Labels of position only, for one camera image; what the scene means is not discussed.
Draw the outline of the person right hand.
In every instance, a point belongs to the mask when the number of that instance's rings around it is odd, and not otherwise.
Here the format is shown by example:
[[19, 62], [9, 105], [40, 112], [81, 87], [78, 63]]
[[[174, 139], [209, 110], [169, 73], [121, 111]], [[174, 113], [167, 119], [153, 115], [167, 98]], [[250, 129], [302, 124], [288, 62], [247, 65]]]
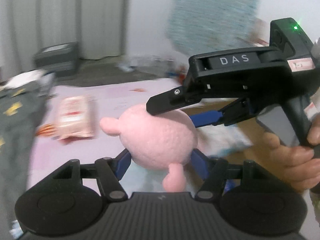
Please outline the person right hand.
[[319, 159], [313, 157], [314, 149], [284, 146], [278, 136], [269, 132], [264, 133], [264, 141], [281, 180], [298, 192], [309, 190], [319, 183]]

